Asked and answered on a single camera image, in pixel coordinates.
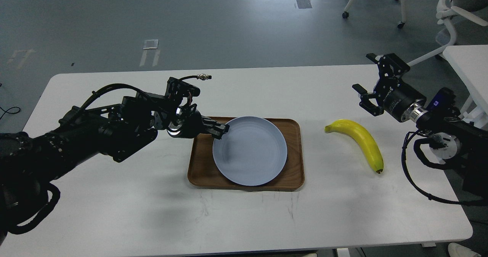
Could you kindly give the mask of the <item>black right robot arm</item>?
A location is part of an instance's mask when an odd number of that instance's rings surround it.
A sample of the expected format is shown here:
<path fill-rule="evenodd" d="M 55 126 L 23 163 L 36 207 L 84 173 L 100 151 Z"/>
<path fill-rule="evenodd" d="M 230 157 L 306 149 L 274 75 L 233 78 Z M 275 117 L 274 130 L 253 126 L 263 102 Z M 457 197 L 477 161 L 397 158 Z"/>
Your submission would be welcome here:
<path fill-rule="evenodd" d="M 359 105 L 378 116 L 387 112 L 398 122 L 413 121 L 417 130 L 408 132 L 401 148 L 401 166 L 410 184 L 429 200 L 464 206 L 487 205 L 487 131 L 460 119 L 455 106 L 455 94 L 443 87 L 428 105 L 426 98 L 402 80 L 410 67 L 396 54 L 366 57 L 375 63 L 379 79 L 372 92 L 359 84 L 353 89 L 360 97 Z M 406 165 L 406 150 L 410 141 L 420 135 L 413 144 L 418 159 L 427 167 L 439 170 L 455 170 L 460 173 L 462 189 L 478 200 L 453 201 L 433 196 L 420 189 L 411 178 Z"/>

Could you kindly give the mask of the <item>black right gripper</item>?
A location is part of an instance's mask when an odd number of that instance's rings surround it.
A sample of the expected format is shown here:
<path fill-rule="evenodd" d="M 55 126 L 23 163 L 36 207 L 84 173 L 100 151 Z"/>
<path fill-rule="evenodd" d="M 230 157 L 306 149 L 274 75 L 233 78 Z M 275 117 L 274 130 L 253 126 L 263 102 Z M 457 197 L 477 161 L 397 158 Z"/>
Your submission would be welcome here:
<path fill-rule="evenodd" d="M 410 66 L 394 53 L 376 55 L 366 54 L 366 58 L 377 65 L 379 79 L 376 93 L 370 93 L 359 84 L 352 88 L 359 94 L 359 106 L 373 116 L 379 116 L 386 111 L 398 122 L 408 121 L 406 113 L 414 103 L 424 105 L 426 97 L 403 82 L 402 77 L 410 71 Z"/>

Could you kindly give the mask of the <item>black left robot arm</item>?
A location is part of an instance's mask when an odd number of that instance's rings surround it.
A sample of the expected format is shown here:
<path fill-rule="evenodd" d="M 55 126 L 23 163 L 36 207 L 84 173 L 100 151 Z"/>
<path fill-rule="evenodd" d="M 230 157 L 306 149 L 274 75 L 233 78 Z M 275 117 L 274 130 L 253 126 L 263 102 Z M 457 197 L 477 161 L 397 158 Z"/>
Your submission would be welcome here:
<path fill-rule="evenodd" d="M 40 137 L 1 134 L 1 234 L 24 234 L 37 227 L 60 199 L 52 184 L 77 165 L 103 154 L 122 162 L 153 142 L 159 130 L 173 138 L 210 134 L 220 140 L 230 126 L 203 116 L 193 98 L 200 89 L 188 77 L 171 77 L 164 95 L 128 84 L 94 91 Z"/>

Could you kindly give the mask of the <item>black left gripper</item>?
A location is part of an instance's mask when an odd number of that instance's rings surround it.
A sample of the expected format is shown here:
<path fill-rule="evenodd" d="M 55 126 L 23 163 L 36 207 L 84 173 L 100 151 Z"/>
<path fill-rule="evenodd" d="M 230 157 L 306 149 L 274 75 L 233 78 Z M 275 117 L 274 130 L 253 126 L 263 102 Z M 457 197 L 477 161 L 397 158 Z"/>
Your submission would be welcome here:
<path fill-rule="evenodd" d="M 229 124 L 203 117 L 197 109 L 176 110 L 175 118 L 166 128 L 167 133 L 173 138 L 195 138 L 199 134 L 210 134 L 218 140 L 222 139 L 229 130 Z"/>

